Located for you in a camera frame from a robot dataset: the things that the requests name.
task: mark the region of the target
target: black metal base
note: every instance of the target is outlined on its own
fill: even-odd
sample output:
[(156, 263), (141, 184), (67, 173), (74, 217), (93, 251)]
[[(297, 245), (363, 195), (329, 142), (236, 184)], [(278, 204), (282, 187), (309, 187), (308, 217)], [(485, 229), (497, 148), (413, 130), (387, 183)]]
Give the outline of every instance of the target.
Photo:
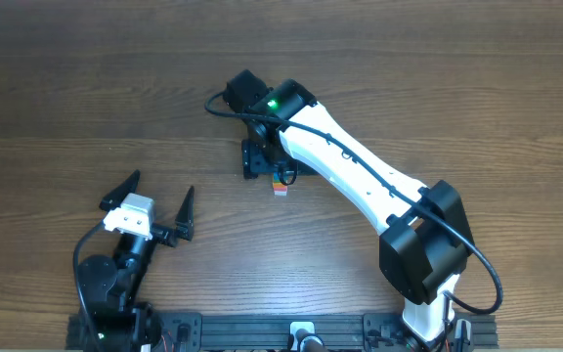
[[(408, 332), (399, 314), (364, 315), (243, 315), (201, 316), (198, 313), (159, 313), (166, 330), (175, 341), (177, 352), (224, 350), (287, 349), (292, 322), (313, 322), (317, 334), (329, 350), (396, 352), (407, 351)], [(457, 313), (455, 319), (472, 324), (472, 348), (498, 348), (494, 316)], [(94, 351), (87, 333), (81, 329), (79, 316), (68, 323), (66, 349)], [(449, 335), (453, 341), (453, 330)], [(166, 341), (169, 351), (170, 341)], [(164, 351), (162, 341), (153, 352)]]
[[(261, 174), (274, 174), (280, 171), (278, 165), (271, 164), (265, 157), (262, 150), (251, 140), (242, 140), (242, 176), (245, 180), (257, 178)], [(316, 175), (317, 172), (310, 166), (301, 161), (298, 162), (297, 175)]]

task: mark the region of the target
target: wooden table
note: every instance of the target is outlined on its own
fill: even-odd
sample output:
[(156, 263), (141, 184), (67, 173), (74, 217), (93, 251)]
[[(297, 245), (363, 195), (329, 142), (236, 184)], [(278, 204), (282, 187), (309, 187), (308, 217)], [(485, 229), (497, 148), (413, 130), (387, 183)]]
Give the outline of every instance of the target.
[[(62, 348), (77, 240), (138, 168), (170, 223), (141, 297), (204, 314), (399, 312), (377, 236), (320, 177), (242, 179), (205, 99), (295, 78), (386, 162), (461, 192), (505, 288), (503, 347), (563, 347), (563, 2), (0, 0), (0, 348)], [(101, 234), (89, 253), (110, 253)], [(457, 294), (488, 305), (469, 261)]]

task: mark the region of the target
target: wood grain surface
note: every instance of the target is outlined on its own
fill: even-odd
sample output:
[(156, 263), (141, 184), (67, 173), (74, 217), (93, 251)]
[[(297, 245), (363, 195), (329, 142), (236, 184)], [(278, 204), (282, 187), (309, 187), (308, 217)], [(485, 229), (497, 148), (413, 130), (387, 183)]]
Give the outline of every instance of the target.
[[(193, 242), (143, 284), (157, 309), (402, 309), (372, 227), (324, 179), (287, 198), (242, 179), (243, 124), (202, 106), (244, 68), (453, 184), (503, 281), (501, 346), (563, 347), (563, 1), (0, 0), (0, 348), (64, 346), (75, 243), (136, 168), (166, 223), (196, 187)], [(492, 302), (475, 260), (457, 294)]]

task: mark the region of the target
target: wooden tabletop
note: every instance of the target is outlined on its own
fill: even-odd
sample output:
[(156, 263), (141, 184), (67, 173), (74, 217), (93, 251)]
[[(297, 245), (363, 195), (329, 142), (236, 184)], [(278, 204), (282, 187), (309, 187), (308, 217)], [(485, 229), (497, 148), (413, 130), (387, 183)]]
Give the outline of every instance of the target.
[[(194, 240), (143, 283), (156, 309), (401, 311), (376, 233), (326, 180), (281, 198), (242, 179), (244, 125), (203, 103), (244, 68), (454, 185), (504, 285), (501, 346), (563, 347), (563, 2), (0, 0), (0, 348), (64, 346), (73, 248), (135, 169), (167, 224), (196, 188)], [(476, 260), (456, 293), (492, 303)]]

